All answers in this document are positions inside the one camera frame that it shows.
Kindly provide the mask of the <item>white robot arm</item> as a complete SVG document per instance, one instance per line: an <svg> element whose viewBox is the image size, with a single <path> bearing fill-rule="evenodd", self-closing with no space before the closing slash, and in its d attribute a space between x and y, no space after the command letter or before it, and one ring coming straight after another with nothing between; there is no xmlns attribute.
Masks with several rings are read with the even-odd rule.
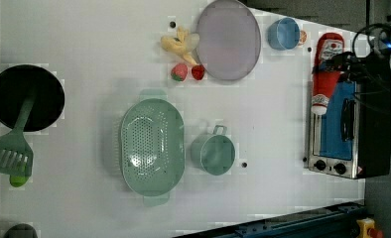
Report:
<svg viewBox="0 0 391 238"><path fill-rule="evenodd" d="M366 57L359 57L355 51L360 35L366 36L366 43L370 47ZM391 81L391 26L372 24L360 29L352 40L351 51L320 59L313 69L313 72L319 71L343 71L359 81Z"/></svg>

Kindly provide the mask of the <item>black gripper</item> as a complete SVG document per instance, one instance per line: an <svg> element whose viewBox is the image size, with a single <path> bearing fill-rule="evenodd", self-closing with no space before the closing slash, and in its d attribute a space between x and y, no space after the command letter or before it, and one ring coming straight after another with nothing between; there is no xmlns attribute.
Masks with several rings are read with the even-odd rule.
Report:
<svg viewBox="0 0 391 238"><path fill-rule="evenodd" d="M366 57L359 57L353 52L344 52L334 55L321 62L324 66L348 66L351 79L357 82L367 82L378 77L383 77L387 72L385 59L371 52Z"/></svg>

